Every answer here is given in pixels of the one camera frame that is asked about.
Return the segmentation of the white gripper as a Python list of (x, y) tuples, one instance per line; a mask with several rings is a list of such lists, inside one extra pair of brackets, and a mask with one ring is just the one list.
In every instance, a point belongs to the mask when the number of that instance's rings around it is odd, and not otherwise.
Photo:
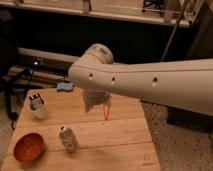
[(82, 92), (82, 98), (85, 105), (85, 112), (88, 113), (93, 105), (103, 105), (104, 119), (109, 119), (111, 103), (107, 103), (110, 100), (110, 94), (105, 92), (96, 92), (84, 90)]

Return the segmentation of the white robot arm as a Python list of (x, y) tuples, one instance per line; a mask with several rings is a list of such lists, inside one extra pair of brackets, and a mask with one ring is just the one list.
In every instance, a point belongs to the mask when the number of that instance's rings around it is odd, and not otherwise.
[(71, 65), (68, 76), (83, 90), (88, 107), (114, 93), (213, 117), (213, 59), (115, 64), (112, 52), (96, 43)]

